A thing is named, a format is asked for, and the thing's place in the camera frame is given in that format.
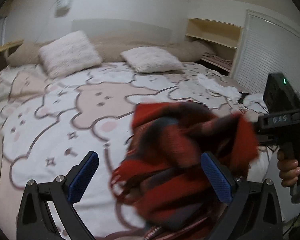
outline white door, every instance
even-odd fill
[[[282,72],[300,93],[300,34],[285,24],[248,12],[234,79],[263,93],[268,73]]]

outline bedsheet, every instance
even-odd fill
[[[116,202],[108,188],[111,172],[124,159],[132,135],[135,105],[193,100],[219,116],[242,111],[256,120],[265,113],[258,101],[240,105],[206,90],[197,80],[199,73],[223,86],[244,90],[230,78],[195,63],[162,74],[135,73],[124,62],[106,63],[55,80],[49,80],[39,65],[3,70],[0,227],[6,236],[16,239],[18,209],[27,181],[42,183],[65,175],[92,150],[99,155],[99,168],[74,208],[96,239],[142,239],[144,220],[133,207]],[[250,180],[263,179],[270,157],[269,151],[260,148],[260,158],[250,165]],[[60,235],[70,239],[53,204],[49,207]]]

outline metal screw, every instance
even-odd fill
[[[243,177],[242,177],[242,176],[241,176],[241,177],[237,177],[237,178],[235,178],[235,180],[236,180],[237,182],[240,182],[240,181],[243,180]]]
[[[31,185],[33,185],[33,184],[34,184],[34,180],[33,180],[33,179],[28,180],[28,182],[27,182],[27,185],[28,185],[28,186],[31,186]]]
[[[62,182],[64,179],[65,179],[65,176],[63,176],[63,175],[59,175],[56,177],[57,182]]]
[[[266,179],[266,184],[271,186],[271,185],[273,185],[273,181],[271,179]]]

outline finger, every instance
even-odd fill
[[[291,171],[298,167],[298,161],[297,160],[278,161],[277,167],[280,171]]]
[[[283,150],[279,150],[277,153],[277,158],[279,161],[284,160],[284,152]]]
[[[290,180],[300,175],[300,168],[296,168],[295,170],[291,170],[288,172],[280,171],[279,177],[281,179]]]
[[[290,180],[285,180],[284,179],[281,182],[281,185],[282,185],[282,187],[291,187],[291,186],[293,186],[297,182],[297,180],[298,180],[298,177],[295,177],[295,178],[290,179]]]

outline red fabric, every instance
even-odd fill
[[[200,166],[203,151],[210,150],[234,174],[242,176],[247,175],[249,162],[258,156],[253,127],[243,116],[235,114],[219,119],[194,102],[139,104],[132,129],[134,137],[129,151],[114,170],[110,188],[115,197],[133,204],[147,221],[163,227],[170,225],[170,221],[178,227],[178,212],[197,201],[192,197],[199,194],[204,198],[211,187]],[[114,189],[117,185],[122,192]],[[132,189],[138,189],[139,193],[132,194]],[[202,205],[201,215],[206,216],[209,206]],[[204,225],[200,230],[187,231],[183,238],[205,236],[212,220],[202,220],[198,212],[191,217],[193,223],[200,220]],[[191,225],[188,219],[185,218],[185,227]]]

